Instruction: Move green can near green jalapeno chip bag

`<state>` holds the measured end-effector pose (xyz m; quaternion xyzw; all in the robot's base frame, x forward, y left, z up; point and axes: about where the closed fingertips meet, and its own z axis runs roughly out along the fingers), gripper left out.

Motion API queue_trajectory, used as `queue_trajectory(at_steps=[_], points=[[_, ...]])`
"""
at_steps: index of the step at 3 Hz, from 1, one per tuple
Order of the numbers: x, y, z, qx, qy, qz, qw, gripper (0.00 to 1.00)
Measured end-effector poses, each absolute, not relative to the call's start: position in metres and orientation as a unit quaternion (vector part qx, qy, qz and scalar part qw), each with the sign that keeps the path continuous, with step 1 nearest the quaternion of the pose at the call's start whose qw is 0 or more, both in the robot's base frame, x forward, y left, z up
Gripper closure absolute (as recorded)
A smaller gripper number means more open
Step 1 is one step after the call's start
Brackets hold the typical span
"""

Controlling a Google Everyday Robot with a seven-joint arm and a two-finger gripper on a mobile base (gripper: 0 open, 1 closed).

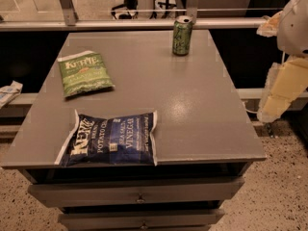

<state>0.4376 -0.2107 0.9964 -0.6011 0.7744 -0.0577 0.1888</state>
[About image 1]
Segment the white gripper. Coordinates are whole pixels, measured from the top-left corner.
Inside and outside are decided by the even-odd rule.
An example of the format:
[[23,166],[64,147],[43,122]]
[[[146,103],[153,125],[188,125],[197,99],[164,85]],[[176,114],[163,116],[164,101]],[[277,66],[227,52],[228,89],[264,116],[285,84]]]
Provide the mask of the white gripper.
[[257,118],[264,123],[277,120],[308,88],[308,0],[290,0],[282,12],[264,16],[257,34],[277,36],[278,48],[297,57],[269,69]]

